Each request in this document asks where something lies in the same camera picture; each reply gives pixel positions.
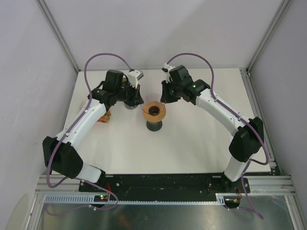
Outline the wooden ring dripper holder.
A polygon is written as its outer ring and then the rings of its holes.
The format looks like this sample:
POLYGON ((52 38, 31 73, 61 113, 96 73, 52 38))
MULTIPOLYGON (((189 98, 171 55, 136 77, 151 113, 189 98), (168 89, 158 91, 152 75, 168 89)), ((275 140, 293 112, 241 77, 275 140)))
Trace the wooden ring dripper holder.
POLYGON ((142 105, 142 114, 146 121, 159 122, 166 116, 166 107, 164 103, 151 101, 142 105))

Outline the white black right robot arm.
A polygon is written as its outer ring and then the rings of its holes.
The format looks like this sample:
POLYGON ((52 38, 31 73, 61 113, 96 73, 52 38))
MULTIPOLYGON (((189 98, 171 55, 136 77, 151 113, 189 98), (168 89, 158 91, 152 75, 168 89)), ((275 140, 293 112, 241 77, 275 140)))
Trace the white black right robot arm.
POLYGON ((231 134, 233 139, 228 147, 231 158, 222 174, 221 186, 226 192, 233 192, 238 188, 238 180, 248 162, 262 147, 263 121, 259 117, 251 119, 234 111, 220 100, 209 84, 201 79, 194 81, 183 65, 173 67, 164 64, 162 71, 166 74, 166 79, 162 81, 162 103, 174 103, 180 99, 192 103, 208 112, 231 134))

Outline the pink transparent cone dripper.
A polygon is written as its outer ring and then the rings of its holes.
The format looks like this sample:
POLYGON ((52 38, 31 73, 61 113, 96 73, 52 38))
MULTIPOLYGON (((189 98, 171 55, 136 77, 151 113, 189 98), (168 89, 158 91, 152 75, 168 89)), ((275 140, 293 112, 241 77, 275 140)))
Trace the pink transparent cone dripper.
POLYGON ((142 114, 146 120, 160 121, 165 117, 165 103, 161 102, 161 95, 150 93, 144 97, 144 103, 141 105, 142 114))

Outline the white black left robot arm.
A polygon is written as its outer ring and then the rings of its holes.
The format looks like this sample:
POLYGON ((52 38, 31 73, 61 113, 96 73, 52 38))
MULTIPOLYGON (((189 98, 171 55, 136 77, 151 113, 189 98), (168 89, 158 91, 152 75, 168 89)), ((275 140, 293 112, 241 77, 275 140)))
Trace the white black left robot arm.
POLYGON ((104 172, 84 163, 77 150, 93 125, 117 102, 129 107, 143 104, 139 85, 142 77, 140 70, 130 70, 127 74, 108 70, 105 79, 89 91, 85 105, 73 121, 54 138, 47 136, 43 140, 47 170, 70 179, 89 181, 92 189, 102 191, 106 186, 104 172))

